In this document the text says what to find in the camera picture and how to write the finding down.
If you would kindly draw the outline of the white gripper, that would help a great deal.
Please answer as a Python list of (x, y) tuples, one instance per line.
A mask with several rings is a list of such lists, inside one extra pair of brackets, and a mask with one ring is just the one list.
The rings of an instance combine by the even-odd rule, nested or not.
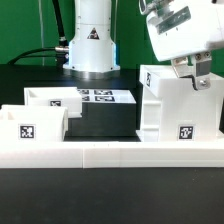
[(212, 50), (224, 48), (224, 0), (139, 0), (158, 61), (171, 60), (178, 78), (190, 77), (193, 87), (210, 87)]

